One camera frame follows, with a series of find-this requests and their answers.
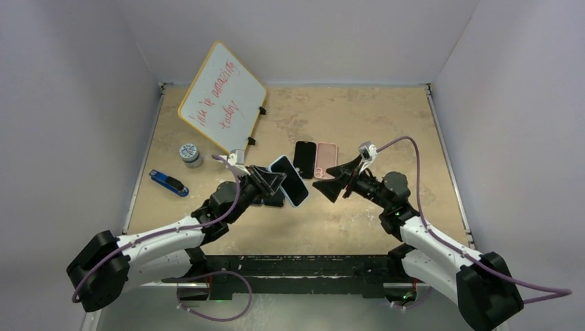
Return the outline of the black phone case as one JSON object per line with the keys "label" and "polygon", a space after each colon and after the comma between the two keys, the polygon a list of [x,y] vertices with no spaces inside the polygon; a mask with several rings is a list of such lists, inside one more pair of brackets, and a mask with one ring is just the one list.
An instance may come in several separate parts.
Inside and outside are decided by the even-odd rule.
{"label": "black phone case", "polygon": [[302,179],[312,179],[315,171],[317,144],[312,141],[297,141],[293,165]]}

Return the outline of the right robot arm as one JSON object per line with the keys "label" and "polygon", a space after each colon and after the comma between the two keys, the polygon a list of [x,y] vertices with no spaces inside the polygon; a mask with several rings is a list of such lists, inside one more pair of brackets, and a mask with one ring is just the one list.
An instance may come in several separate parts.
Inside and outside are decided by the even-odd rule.
{"label": "right robot arm", "polygon": [[423,281],[455,303],[474,330],[494,330],[524,309],[510,270],[495,252],[468,248],[429,223],[409,202],[406,175],[389,172],[379,180],[370,170],[359,171],[360,158],[328,169],[331,179],[313,187],[329,201],[352,193],[382,208],[379,220],[384,231],[401,241],[390,251],[389,275]]}

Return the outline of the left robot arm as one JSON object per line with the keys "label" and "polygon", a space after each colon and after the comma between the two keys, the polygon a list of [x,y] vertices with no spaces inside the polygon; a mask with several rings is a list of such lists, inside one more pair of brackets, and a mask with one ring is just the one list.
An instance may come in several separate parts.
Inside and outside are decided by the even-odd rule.
{"label": "left robot arm", "polygon": [[227,234],[256,199],[279,191],[287,177],[255,165],[246,169],[247,174],[223,182],[201,207],[174,223],[134,235],[116,237],[106,230],[93,236],[66,268],[74,287],[72,302],[94,312],[144,283],[202,279],[206,264],[198,258],[200,247]]}

